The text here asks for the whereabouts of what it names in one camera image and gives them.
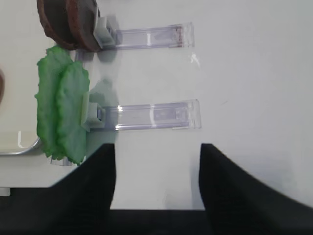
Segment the white table surface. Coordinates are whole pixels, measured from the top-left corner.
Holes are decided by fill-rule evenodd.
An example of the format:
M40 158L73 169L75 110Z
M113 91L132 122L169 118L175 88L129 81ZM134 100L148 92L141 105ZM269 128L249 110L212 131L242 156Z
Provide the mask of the white table surface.
M116 15L121 29L193 22L196 46L95 55L90 86L106 79L121 105L196 98L202 119L200 130L118 133L112 208L203 209L202 142L313 206L313 1L98 4L102 15ZM49 163L42 155L1 157L0 187L48 187L74 169Z

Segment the clear plastic stand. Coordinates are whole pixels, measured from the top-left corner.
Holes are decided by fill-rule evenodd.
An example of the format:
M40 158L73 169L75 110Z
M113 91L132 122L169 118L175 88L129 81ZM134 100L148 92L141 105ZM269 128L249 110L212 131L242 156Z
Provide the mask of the clear plastic stand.
M192 23L114 30L106 17L96 17L93 35L103 50L194 47L195 44Z
M71 166L73 163L71 163L67 157L64 157L62 160L53 160L51 159L52 165L60 165L60 166Z
M85 104L88 98L88 96L84 97ZM91 109L93 104L95 103L89 102L89 106L83 108L85 114L82 126L87 131L201 128L198 100L168 104L103 107L101 119L99 118L100 121L105 120L102 128L98 128L98 123L94 121L97 110Z

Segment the transparent acrylic holder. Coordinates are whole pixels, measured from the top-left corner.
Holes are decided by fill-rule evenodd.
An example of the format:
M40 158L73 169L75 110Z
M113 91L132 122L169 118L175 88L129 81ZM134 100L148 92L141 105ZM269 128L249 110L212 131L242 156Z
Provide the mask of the transparent acrylic holder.
M93 130L201 128L198 100L168 104L104 107L105 126Z
M93 35L103 50L194 47L192 23L166 27L114 30L106 17L95 19Z

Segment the brown burger patty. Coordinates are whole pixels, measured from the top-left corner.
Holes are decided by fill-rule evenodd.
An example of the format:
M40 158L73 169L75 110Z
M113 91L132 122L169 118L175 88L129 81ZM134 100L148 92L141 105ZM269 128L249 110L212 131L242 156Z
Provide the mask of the brown burger patty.
M0 103L2 101L2 97L3 97L3 93L4 93L4 79L3 79L3 76L1 73L2 72L0 72Z
M37 8L46 36L65 49L77 49L67 21L66 0L37 0Z
M100 51L101 47L93 36L95 0L66 0L67 20L72 35L79 45L90 51Z

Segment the white tray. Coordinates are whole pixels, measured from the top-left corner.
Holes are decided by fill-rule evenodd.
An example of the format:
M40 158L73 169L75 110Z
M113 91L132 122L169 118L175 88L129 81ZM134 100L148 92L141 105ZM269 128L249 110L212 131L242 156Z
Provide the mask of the white tray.
M11 7L9 2L3 1L2 7ZM40 25L36 1L19 0L16 4L23 11L8 10L1 18L8 19L10 24L0 22L0 70L5 84L0 103L0 155L25 152L38 139L34 97L39 81L37 62L45 56L45 50L54 45Z

